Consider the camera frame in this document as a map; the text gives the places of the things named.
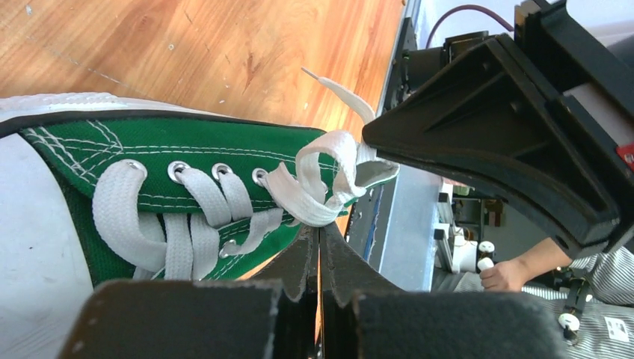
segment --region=white label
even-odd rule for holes
[[[608,333],[610,334],[610,339],[626,343],[630,341],[630,338],[627,336],[627,328],[625,328],[624,321],[607,316],[606,324],[608,325]]]

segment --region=white knob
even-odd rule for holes
[[[495,265],[493,264],[493,260],[491,258],[482,258],[478,261],[478,269],[484,271],[485,269],[493,268]]]
[[[482,241],[478,245],[478,250],[482,253],[493,253],[495,251],[495,245],[489,241]]]
[[[559,325],[565,329],[566,327],[568,327],[568,329],[572,330],[572,331],[578,331],[579,330],[579,319],[577,317],[575,317],[574,315],[570,314],[570,313],[563,313],[559,316]]]

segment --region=white shoelace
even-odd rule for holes
[[[330,79],[303,70],[331,89],[364,123],[375,118],[372,107],[359,96]],[[333,196],[327,200],[318,163],[320,153],[328,154],[339,164]],[[283,210],[297,221],[321,227],[335,221],[344,205],[363,196],[369,185],[389,180],[398,172],[398,166],[388,165],[383,173],[373,173],[372,178],[357,185],[357,166],[367,162],[381,162],[375,150],[357,144],[346,131],[326,133],[299,151],[295,158],[296,178],[283,162],[268,173],[254,169],[253,179],[278,205],[261,212],[253,211],[242,179],[228,165],[214,166],[211,178],[184,162],[173,162],[168,168],[170,178],[185,186],[203,213],[192,214],[189,224],[185,213],[163,214],[163,231],[157,214],[138,212],[139,191],[147,177],[145,167],[124,159],[108,166],[99,178],[93,196],[93,218],[110,249],[136,266],[134,278],[150,279],[164,271],[165,279],[199,280],[213,271],[219,257],[254,251],[268,233],[281,225]],[[220,249],[218,229],[244,218],[250,218],[244,243],[238,245],[229,240]]]

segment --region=black cable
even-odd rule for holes
[[[475,11],[479,11],[481,13],[484,13],[486,15],[488,15],[489,17],[493,18],[494,20],[496,20],[500,25],[502,25],[506,30],[508,31],[513,31],[514,28],[511,24],[509,24],[508,22],[506,22],[506,20],[504,20],[500,15],[498,15],[497,13],[493,12],[492,10],[487,9],[484,6],[480,6],[480,5],[461,5],[461,6],[457,6],[454,7],[453,9],[447,11],[446,13],[444,13],[444,15],[442,15],[440,17],[440,19],[438,19],[438,21],[436,21],[436,23],[434,24],[434,27],[431,28],[431,31],[429,32],[429,38],[427,39],[427,44],[425,45],[426,49],[429,49],[429,45],[431,44],[431,39],[434,38],[434,34],[436,34],[436,30],[438,29],[438,27],[440,26],[440,24],[449,17],[449,15],[453,14],[453,13],[457,13],[458,11],[462,11],[462,10],[475,10]]]

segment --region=wood grain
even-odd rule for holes
[[[2,0],[0,97],[104,91],[358,139],[361,120],[300,68],[376,106],[402,10],[399,0]]]

